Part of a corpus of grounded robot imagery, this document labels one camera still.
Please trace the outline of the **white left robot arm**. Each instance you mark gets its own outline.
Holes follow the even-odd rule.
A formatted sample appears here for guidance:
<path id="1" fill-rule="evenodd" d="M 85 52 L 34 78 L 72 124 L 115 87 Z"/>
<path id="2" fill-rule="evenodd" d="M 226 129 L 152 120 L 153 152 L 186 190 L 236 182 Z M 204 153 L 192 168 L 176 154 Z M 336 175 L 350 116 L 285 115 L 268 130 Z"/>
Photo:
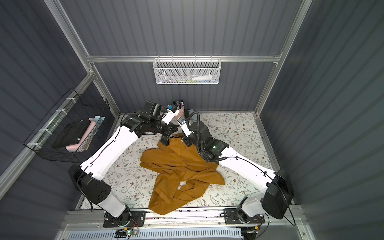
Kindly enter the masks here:
<path id="1" fill-rule="evenodd" d="M 143 110 L 124 115 L 117 131 L 88 160 L 80 165 L 72 165 L 69 175 L 77 190 L 91 204 L 95 204 L 119 219 L 127 214 L 128 207 L 113 193 L 104 177 L 120 155 L 142 136 L 161 134 L 167 141 L 178 128 L 172 120 L 179 109 L 169 105 L 165 109 L 161 105 L 148 101 Z"/>

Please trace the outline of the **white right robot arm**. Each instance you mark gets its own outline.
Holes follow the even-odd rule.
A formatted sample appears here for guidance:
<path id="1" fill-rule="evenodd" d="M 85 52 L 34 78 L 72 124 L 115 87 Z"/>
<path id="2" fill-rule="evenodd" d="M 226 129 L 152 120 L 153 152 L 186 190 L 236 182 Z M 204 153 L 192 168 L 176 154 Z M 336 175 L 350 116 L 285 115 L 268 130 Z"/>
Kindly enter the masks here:
<path id="1" fill-rule="evenodd" d="M 193 112 L 188 118 L 177 119 L 187 146 L 194 145 L 199 155 L 208 163 L 222 165 L 247 179 L 260 191 L 257 196 L 245 196 L 236 209 L 242 223 L 248 223 L 256 215 L 268 214 L 281 220 L 290 210 L 295 195 L 289 175 L 275 172 L 245 158 L 227 143 L 212 137 L 200 114 Z"/>

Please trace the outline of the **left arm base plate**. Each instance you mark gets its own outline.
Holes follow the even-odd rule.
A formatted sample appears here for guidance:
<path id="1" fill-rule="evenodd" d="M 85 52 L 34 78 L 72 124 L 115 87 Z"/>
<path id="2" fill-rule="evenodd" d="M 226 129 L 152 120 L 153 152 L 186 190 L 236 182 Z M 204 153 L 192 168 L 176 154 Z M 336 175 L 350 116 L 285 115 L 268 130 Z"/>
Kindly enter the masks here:
<path id="1" fill-rule="evenodd" d="M 113 217 L 108 212 L 104 215 L 104 228 L 117 228 L 117 227 L 142 227 L 146 218 L 145 211 L 128 211 L 125 210 L 119 217 Z"/>

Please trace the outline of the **mustard brown trousers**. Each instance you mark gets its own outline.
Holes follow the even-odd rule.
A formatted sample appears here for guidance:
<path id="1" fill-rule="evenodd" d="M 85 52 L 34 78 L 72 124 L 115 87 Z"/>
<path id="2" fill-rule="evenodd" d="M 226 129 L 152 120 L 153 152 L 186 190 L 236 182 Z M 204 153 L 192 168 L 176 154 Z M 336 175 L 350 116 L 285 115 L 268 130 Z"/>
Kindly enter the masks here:
<path id="1" fill-rule="evenodd" d="M 207 163 L 197 148 L 188 147 L 181 138 L 171 138 L 168 146 L 161 142 L 141 156 L 141 167 L 158 173 L 149 209 L 166 215 L 204 195 L 213 185 L 225 185 L 216 163 Z"/>

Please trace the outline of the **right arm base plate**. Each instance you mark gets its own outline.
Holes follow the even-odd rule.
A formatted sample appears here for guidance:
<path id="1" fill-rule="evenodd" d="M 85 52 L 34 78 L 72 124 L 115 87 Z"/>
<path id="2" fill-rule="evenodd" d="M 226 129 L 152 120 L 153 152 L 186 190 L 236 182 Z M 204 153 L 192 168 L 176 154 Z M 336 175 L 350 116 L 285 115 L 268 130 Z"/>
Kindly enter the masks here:
<path id="1" fill-rule="evenodd" d="M 226 208 L 220 213 L 220 217 L 223 217 L 227 225 L 235 224 L 254 224 L 261 225 L 265 223 L 265 218 L 263 215 L 255 215 L 254 217 L 249 217 L 242 210 L 237 208 Z"/>

